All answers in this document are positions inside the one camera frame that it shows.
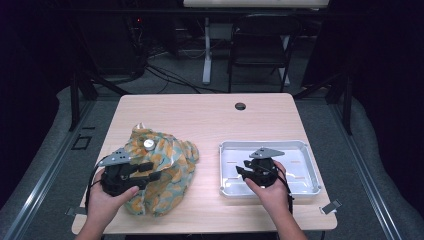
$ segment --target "gray carpet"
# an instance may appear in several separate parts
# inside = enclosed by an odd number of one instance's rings
[[[300,83],[312,47],[313,41],[311,39],[298,41],[292,67],[289,71],[291,85],[286,88],[287,92],[294,94],[301,91]],[[219,48],[219,46],[214,50],[212,83],[206,86],[207,88],[221,91],[227,89],[226,53],[225,48]],[[190,57],[182,52],[178,61],[169,54],[162,54],[150,59],[149,63],[202,86],[203,56],[198,51],[190,52]],[[249,72],[247,70],[242,70],[237,74],[240,79],[245,76],[255,76],[255,81],[259,79],[260,81],[272,82],[278,78],[277,74],[269,76],[263,72]],[[149,72],[146,72],[140,79],[119,86],[136,94],[195,93],[193,89],[187,86],[167,84],[166,81]],[[234,89],[240,92],[258,90],[256,86],[238,87]],[[97,159],[119,99],[115,93],[103,86],[96,85],[96,88],[100,93],[99,100],[92,103],[82,99],[82,106],[84,106],[84,103],[87,106],[87,114],[73,134],[68,132],[70,126],[69,89],[58,94],[61,106],[55,122],[26,175],[0,211],[1,239],[10,230],[9,228],[36,186],[38,179],[51,165],[51,162],[56,159],[59,149],[67,141],[70,144],[65,144],[67,151],[61,155],[64,161],[58,167],[58,174],[52,179],[47,194],[33,218],[30,219],[27,228],[23,229],[23,234],[20,237],[21,239],[74,238],[71,232],[73,218],[64,213],[68,207],[77,206],[80,203],[90,171]],[[202,93],[211,92],[205,89],[199,89],[199,91]],[[259,91],[276,92],[278,87],[268,87],[259,89]],[[330,199],[339,199],[343,203],[336,214],[338,226],[333,231],[326,233],[326,239],[387,239],[388,237],[382,228],[378,215],[375,213],[372,201],[370,201],[363,183],[358,177],[358,171],[354,164],[355,159],[346,143],[345,135],[337,127],[339,119],[334,117],[332,107],[326,105],[322,98],[324,92],[325,90],[314,94],[311,100],[297,101],[296,105]],[[405,202],[385,173],[379,159],[378,146],[372,126],[357,101],[354,101],[352,108],[352,130],[352,138],[357,143],[402,238],[424,239],[423,220]],[[90,137],[91,140],[85,150],[72,150],[72,145],[78,137]],[[80,139],[74,147],[83,146],[85,141],[83,139]],[[307,235],[310,239],[319,239],[321,233],[307,232]],[[106,239],[123,239],[123,236],[108,235]]]

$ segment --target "camouflage fabric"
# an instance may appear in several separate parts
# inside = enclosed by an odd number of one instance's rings
[[[145,149],[144,141],[147,139],[155,142],[153,150]],[[199,159],[196,145],[178,140],[170,134],[146,129],[140,123],[133,128],[125,150],[131,156],[130,164],[154,164],[153,170],[136,172],[130,177],[162,172],[158,181],[150,182],[145,190],[139,191],[125,204],[131,213],[140,215],[149,211],[154,216],[162,216],[182,201]]]

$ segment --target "hand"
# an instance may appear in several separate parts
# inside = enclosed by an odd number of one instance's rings
[[[107,225],[116,216],[118,209],[139,190],[138,186],[134,186],[121,195],[112,197],[103,191],[98,182],[103,172],[104,169],[100,170],[94,177],[95,184],[91,187],[87,220],[76,239],[100,239]]]
[[[282,179],[286,180],[286,169],[284,166],[275,160],[274,164],[282,171],[278,171],[278,175]],[[279,179],[267,188],[261,188],[249,178],[246,178],[245,182],[247,186],[249,186],[249,188],[258,195],[262,205],[269,214],[286,210],[288,211],[287,189]]]

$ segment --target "white tray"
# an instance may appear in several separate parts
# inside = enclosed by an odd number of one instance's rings
[[[221,164],[221,193],[230,198],[254,198],[255,193],[243,181],[236,166],[245,168],[243,161],[252,160],[249,155],[261,147],[282,151],[283,156],[273,157],[286,168],[287,182],[294,198],[317,195],[319,185],[312,165],[309,146],[303,141],[225,141],[219,146]]]

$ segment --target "crumpled fabric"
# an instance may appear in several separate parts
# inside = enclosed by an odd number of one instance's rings
[[[144,148],[144,141],[155,142],[153,150]],[[130,164],[153,162],[153,170],[136,172],[130,177],[148,176],[161,171],[158,181],[150,182],[140,190],[125,207],[133,214],[144,215],[151,212],[155,217],[163,216],[175,208],[184,197],[192,180],[199,151],[190,141],[181,141],[173,135],[155,132],[144,128],[142,123],[136,125],[125,150],[130,154]]]

